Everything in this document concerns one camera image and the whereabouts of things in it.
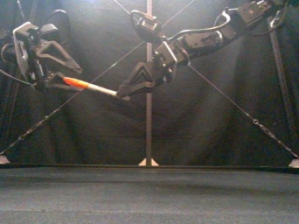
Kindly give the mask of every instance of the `black curtain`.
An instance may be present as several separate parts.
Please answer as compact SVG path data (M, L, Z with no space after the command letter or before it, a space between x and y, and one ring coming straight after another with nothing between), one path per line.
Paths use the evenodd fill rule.
M145 1L117 2L128 11L145 11ZM236 8L245 2L197 0L173 18L187 2L153 1L153 14L165 24L165 36L171 37L180 30L211 27L227 6ZM25 15L32 3L22 1ZM13 7L9 1L1 1L1 5ZM40 1L34 19L40 26L53 10L68 12L70 35L64 48L84 70L76 78L113 90L136 63L145 61L145 44L129 53L143 40L135 34L124 8L108 0ZM297 9L289 8L288 12L276 34L297 127ZM10 17L9 14L1 17L4 24L12 25ZM65 18L57 16L50 22L64 39ZM264 22L253 32L265 28ZM245 111L257 119L287 145L293 144L269 37L244 36L213 54L193 59L191 66L200 73L189 66L180 66L172 83L153 90L153 160L160 165L288 165L293 159L291 153L244 114ZM4 87L2 99L8 92ZM73 95L58 89L44 94L21 85L2 147ZM292 150L299 152L297 145ZM145 157L145 95L120 101L82 91L6 156L17 163L137 165Z

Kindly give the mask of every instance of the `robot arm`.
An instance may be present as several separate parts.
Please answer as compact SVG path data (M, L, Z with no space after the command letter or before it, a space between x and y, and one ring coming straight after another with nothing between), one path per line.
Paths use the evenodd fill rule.
M58 30L52 24L41 29L29 22L20 25L13 30L13 43L2 48L1 58L5 62L17 63L33 89L80 90L61 81L64 75L80 74L81 68L58 44Z
M121 98L140 92L152 92L156 86L171 82L179 65L187 65L191 59L216 52L288 4L296 6L299 3L296 0L263 0L245 3L236 9L225 9L213 27L180 31L171 38L163 36L161 26L155 17L132 11L132 15L137 14L140 17L133 24L136 33L147 42L160 41L160 45L153 50L153 60L137 64L137 68L119 87L117 96ZM145 77L145 81L136 85L140 76Z

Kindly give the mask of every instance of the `dark floor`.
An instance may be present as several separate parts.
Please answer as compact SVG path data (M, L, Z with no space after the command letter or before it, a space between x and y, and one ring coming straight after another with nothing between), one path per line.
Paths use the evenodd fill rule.
M299 176L96 167L0 169L0 223L299 223Z

